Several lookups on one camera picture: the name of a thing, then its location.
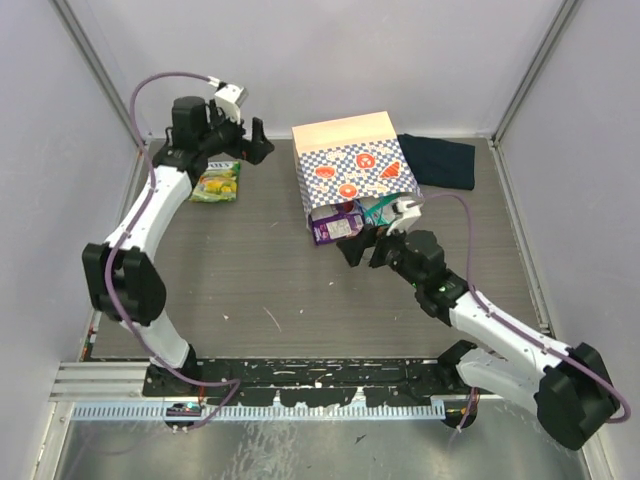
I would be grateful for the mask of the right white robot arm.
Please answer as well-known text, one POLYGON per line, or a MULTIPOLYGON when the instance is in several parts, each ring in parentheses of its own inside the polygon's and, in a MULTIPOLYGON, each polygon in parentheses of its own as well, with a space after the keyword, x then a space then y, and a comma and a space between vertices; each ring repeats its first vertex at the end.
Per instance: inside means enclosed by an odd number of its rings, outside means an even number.
POLYGON ((370 267, 393 270, 428 316, 472 336, 438 359, 447 392, 470 386, 495 393, 534 414, 553 440, 574 451, 613 421, 622 402, 600 353, 587 343, 566 345, 502 311, 447 266, 433 232, 367 225, 337 246, 352 267, 371 249, 370 267))

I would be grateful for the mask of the blue checkered paper bag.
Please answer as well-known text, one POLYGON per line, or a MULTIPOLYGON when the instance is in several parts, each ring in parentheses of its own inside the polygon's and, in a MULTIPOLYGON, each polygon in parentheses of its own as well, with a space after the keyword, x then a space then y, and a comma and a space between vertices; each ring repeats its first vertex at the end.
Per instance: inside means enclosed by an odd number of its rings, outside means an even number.
POLYGON ((422 196, 386 111, 294 126, 304 218, 361 198, 422 196))

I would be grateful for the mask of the yellow green candy bag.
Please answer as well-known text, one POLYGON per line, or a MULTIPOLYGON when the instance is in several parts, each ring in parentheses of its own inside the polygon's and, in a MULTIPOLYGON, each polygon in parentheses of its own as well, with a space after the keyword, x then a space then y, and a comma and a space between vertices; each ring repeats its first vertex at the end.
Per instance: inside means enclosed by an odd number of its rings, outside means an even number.
POLYGON ((200 176, 190 202, 226 203, 237 199, 240 175, 240 162, 237 160, 209 161, 200 176))

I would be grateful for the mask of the green snack packet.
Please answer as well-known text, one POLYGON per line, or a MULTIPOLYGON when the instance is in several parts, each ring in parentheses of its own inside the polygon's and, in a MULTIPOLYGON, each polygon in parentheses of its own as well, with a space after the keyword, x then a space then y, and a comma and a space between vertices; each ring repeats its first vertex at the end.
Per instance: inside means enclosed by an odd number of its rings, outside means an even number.
POLYGON ((395 218, 393 203, 396 195, 389 195, 379 198, 363 197, 356 200, 363 220, 368 225, 384 226, 389 225, 395 218))

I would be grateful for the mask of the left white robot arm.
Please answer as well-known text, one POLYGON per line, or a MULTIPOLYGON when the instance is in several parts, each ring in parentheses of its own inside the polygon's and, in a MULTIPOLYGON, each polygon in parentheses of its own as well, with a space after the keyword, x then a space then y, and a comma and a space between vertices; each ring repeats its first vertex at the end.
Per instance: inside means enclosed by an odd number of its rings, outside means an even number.
POLYGON ((144 189, 103 242, 85 246, 82 264, 94 309, 129 330, 146 350, 153 372, 176 395, 188 396, 206 383, 194 347, 166 311, 166 286, 154 264, 157 248, 210 158, 225 154, 257 165, 274 145, 261 119, 253 118, 246 128, 221 99, 180 97, 171 121, 144 189))

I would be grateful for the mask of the purple berries snack bag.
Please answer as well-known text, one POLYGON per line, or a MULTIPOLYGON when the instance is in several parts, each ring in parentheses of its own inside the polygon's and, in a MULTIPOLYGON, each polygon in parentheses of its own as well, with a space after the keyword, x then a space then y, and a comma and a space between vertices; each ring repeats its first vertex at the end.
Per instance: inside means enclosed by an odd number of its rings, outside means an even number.
POLYGON ((309 227, 317 246, 353 237, 363 224, 362 210, 354 201, 318 207, 309 216, 309 227))

